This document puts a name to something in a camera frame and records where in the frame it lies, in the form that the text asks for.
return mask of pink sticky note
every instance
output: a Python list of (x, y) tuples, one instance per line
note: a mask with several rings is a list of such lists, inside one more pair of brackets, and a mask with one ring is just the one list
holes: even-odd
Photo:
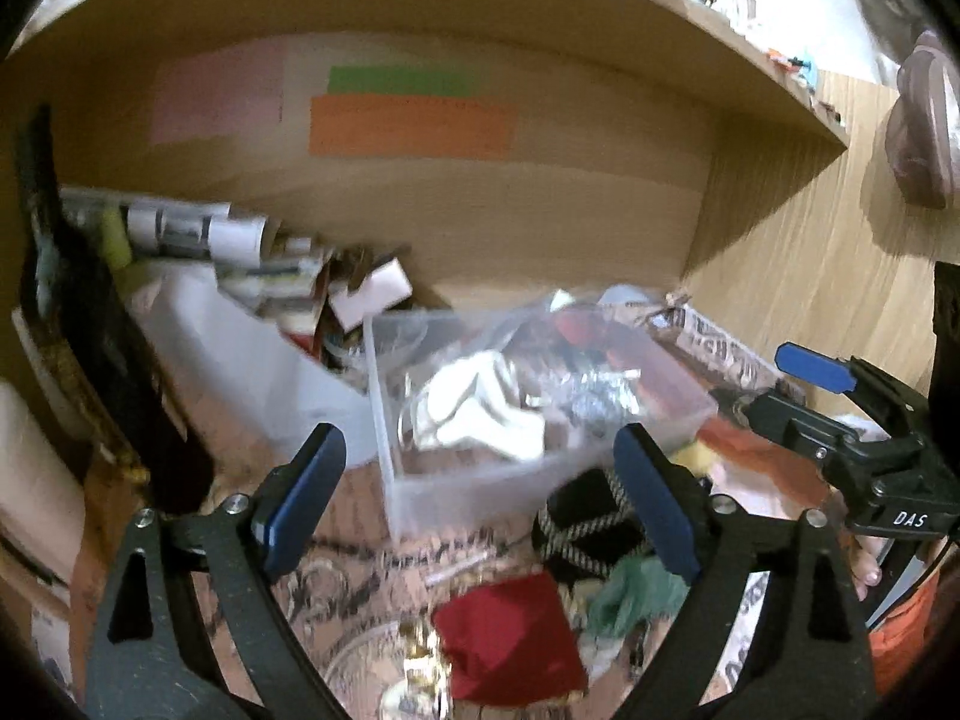
[(264, 38), (161, 65), (151, 145), (275, 127), (285, 55), (283, 38)]

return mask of screw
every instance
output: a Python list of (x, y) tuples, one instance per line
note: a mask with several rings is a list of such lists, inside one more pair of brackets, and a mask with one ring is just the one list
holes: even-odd
[(156, 518), (153, 509), (141, 509), (136, 513), (136, 527), (146, 528), (148, 525), (152, 525)]
[(240, 512), (245, 512), (249, 505), (250, 498), (247, 498), (243, 493), (234, 493), (234, 495), (230, 495), (230, 497), (224, 501), (224, 509), (227, 514), (240, 514)]
[(814, 528), (823, 528), (827, 525), (827, 514), (824, 514), (819, 509), (810, 509), (810, 511), (806, 513), (806, 521)]
[(714, 495), (710, 498), (710, 505), (717, 514), (733, 514), (736, 511), (736, 501), (730, 495)]

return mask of colored paper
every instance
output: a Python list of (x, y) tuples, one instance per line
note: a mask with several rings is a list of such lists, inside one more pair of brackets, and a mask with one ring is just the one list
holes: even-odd
[(514, 109), (480, 100), (424, 95), (323, 95), (313, 98), (315, 156), (506, 159)]
[(472, 79), (462, 73), (408, 65), (341, 65), (330, 68), (328, 95), (435, 95), (468, 98)]
[(265, 38), (160, 66), (151, 145), (275, 127), (285, 55), (283, 38)]

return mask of white roll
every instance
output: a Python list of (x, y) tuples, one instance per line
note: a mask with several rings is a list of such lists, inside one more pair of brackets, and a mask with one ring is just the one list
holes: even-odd
[(27, 404), (0, 380), (0, 519), (31, 557), (69, 584), (83, 536), (83, 490)]

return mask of black cable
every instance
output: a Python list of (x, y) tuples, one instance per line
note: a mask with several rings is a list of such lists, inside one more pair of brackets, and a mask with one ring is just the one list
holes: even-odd
[(906, 591), (904, 595), (901, 595), (901, 597), (896, 599), (896, 603), (894, 603), (894, 605), (888, 608), (888, 610), (886, 610), (880, 616), (880, 618), (877, 619), (877, 622), (875, 622), (874, 624), (872, 624), (872, 626), (867, 628), (868, 631), (873, 632), (877, 630), (877, 628), (883, 625), (883, 622), (887, 619), (888, 616), (890, 616), (891, 613), (894, 613), (895, 610), (900, 608), (902, 605), (904, 605), (907, 601), (909, 601), (911, 598), (913, 598), (913, 596), (917, 594), (917, 590), (919, 590), (923, 586), (923, 583), (930, 578), (930, 575), (940, 567), (941, 563), (944, 561), (944, 558), (947, 557), (947, 552), (950, 551), (950, 546), (952, 546), (952, 544), (953, 544), (952, 541), (947, 541), (947, 543), (944, 544), (940, 552), (937, 553), (937, 557), (935, 557), (930, 562), (930, 565), (928, 565), (925, 568), (925, 570), (923, 570), (923, 574), (920, 574), (917, 581), (914, 581), (914, 583), (911, 584), (910, 589)]

